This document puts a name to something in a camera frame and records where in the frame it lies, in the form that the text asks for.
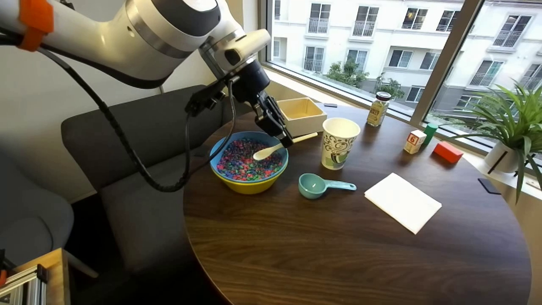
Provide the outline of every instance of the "paper cup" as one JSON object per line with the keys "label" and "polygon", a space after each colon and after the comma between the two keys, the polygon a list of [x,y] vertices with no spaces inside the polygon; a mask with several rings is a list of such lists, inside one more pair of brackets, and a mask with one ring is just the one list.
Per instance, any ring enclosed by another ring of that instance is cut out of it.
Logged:
{"label": "paper cup", "polygon": [[326,118],[321,126],[321,165],[331,170],[341,169],[360,128],[353,120],[341,116]]}

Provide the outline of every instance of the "white paper napkin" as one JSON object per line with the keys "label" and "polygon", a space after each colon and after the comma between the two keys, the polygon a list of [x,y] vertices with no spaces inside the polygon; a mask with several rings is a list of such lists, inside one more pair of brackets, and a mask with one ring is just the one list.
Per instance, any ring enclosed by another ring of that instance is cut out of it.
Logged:
{"label": "white paper napkin", "polygon": [[413,233],[418,233],[441,206],[441,203],[394,172],[370,186],[365,191],[365,197]]}

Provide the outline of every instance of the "colorful cereal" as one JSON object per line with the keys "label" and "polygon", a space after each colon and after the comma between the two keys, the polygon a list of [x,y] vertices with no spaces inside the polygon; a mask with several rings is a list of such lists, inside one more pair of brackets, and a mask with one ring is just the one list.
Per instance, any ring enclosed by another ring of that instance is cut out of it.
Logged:
{"label": "colorful cereal", "polygon": [[282,164],[281,152],[267,158],[253,160],[252,153],[267,147],[264,142],[250,136],[240,136],[226,143],[216,164],[216,170],[235,181],[262,181],[279,170]]}

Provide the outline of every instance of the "wooden table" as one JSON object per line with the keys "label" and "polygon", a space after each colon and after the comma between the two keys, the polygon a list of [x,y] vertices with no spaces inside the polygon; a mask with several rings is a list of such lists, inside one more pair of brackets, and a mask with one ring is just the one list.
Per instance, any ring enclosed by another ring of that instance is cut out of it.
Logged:
{"label": "wooden table", "polygon": [[69,253],[67,250],[57,247],[43,255],[38,255],[28,262],[23,262],[15,267],[15,270],[21,270],[33,265],[43,265],[47,274],[47,305],[69,305],[69,265],[81,270],[89,277],[98,277],[98,272],[81,262],[77,257]]}
{"label": "wooden table", "polygon": [[[230,303],[526,303],[530,258],[506,201],[477,182],[463,158],[448,165],[402,152],[409,125],[386,116],[365,126],[365,109],[325,108],[360,126],[341,170],[319,165],[319,136],[289,147],[289,164],[265,192],[230,191],[208,167],[184,187],[191,247]],[[257,128],[252,114],[236,128]],[[206,142],[226,133],[225,125]],[[330,189],[319,199],[297,192],[311,170],[345,179],[357,191]],[[396,172],[441,203],[414,235],[364,197]]]}

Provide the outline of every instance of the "small box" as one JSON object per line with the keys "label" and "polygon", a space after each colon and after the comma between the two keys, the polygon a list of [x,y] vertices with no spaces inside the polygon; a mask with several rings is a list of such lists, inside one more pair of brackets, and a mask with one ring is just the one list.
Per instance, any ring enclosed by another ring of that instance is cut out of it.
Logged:
{"label": "small box", "polygon": [[275,101],[286,118],[286,126],[292,136],[301,133],[321,131],[326,118],[325,111],[309,97],[289,97]]}
{"label": "small box", "polygon": [[402,148],[408,152],[408,153],[416,153],[424,140],[424,131],[421,130],[411,130],[404,140],[404,145]]}
{"label": "small box", "polygon": [[460,158],[462,150],[455,148],[448,142],[440,140],[435,145],[433,153],[440,155],[441,158],[445,158],[450,164],[455,164]]}

